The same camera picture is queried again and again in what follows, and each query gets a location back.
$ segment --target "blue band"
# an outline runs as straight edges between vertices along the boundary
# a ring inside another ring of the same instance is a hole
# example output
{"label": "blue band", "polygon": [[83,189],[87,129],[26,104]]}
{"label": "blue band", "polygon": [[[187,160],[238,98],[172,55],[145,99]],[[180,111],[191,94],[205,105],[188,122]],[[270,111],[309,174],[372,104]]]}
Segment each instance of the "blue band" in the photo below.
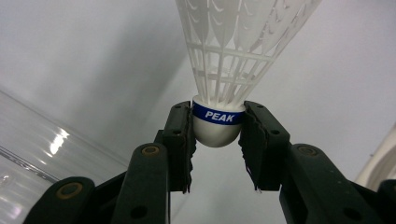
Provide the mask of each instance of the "blue band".
{"label": "blue band", "polygon": [[224,112],[214,110],[192,101],[192,114],[198,119],[206,120],[207,122],[222,124],[222,125],[235,125],[242,123],[242,112]]}

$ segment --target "white shuttlecock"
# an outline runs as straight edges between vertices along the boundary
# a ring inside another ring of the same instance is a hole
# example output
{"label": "white shuttlecock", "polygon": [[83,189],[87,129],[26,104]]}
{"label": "white shuttlecock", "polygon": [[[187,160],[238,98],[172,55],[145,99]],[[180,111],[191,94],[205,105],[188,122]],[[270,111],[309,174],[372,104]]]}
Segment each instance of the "white shuttlecock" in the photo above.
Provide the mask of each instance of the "white shuttlecock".
{"label": "white shuttlecock", "polygon": [[198,141],[224,147],[240,132],[245,99],[320,0],[176,0],[198,95]]}

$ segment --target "screw hole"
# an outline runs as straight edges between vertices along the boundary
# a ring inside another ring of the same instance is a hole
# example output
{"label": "screw hole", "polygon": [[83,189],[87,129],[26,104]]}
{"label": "screw hole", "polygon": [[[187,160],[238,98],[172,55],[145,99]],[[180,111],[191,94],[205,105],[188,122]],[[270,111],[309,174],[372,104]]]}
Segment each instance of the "screw hole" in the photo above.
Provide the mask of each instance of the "screw hole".
{"label": "screw hole", "polygon": [[271,130],[271,133],[273,133],[273,134],[280,134],[280,131],[278,131],[278,130]]}
{"label": "screw hole", "polygon": [[137,206],[131,211],[131,218],[133,219],[139,219],[142,217],[145,217],[146,214],[148,213],[148,209],[146,206]]}
{"label": "screw hole", "polygon": [[355,221],[362,220],[361,213],[359,213],[353,208],[344,208],[344,215]]}

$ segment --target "shuttlecock cork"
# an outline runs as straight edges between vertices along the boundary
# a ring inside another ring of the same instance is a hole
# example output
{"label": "shuttlecock cork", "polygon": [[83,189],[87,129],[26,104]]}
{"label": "shuttlecock cork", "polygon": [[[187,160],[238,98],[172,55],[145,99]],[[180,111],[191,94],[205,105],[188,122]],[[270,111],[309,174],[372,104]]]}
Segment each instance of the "shuttlecock cork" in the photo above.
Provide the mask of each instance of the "shuttlecock cork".
{"label": "shuttlecock cork", "polygon": [[198,95],[193,129],[208,147],[230,144],[245,99],[320,0],[176,0]]}

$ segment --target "shuttlecock base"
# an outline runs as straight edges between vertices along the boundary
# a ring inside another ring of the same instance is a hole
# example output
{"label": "shuttlecock base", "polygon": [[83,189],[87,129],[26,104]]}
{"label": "shuttlecock base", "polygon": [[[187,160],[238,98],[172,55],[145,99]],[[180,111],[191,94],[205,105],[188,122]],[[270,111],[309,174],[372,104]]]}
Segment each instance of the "shuttlecock base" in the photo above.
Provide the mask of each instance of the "shuttlecock base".
{"label": "shuttlecock base", "polygon": [[193,129],[196,139],[207,147],[225,147],[241,131],[244,106],[224,109],[192,99]]}

